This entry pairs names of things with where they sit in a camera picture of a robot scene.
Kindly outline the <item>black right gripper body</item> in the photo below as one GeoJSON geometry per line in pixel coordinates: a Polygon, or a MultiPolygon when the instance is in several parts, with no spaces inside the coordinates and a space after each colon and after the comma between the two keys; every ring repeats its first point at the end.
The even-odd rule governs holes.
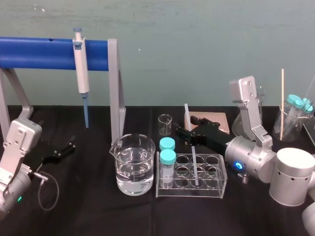
{"type": "Polygon", "coordinates": [[[225,156],[228,143],[233,136],[221,130],[216,124],[203,124],[193,129],[193,145],[205,146],[208,149],[225,156]]]}

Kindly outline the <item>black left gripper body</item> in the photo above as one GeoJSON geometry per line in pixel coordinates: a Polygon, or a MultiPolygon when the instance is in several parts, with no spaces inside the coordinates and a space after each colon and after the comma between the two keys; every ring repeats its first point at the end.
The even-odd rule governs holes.
{"type": "Polygon", "coordinates": [[[65,145],[57,146],[40,139],[37,145],[26,154],[24,164],[28,166],[32,172],[38,172],[48,163],[58,163],[59,156],[62,155],[64,149],[65,145]]]}

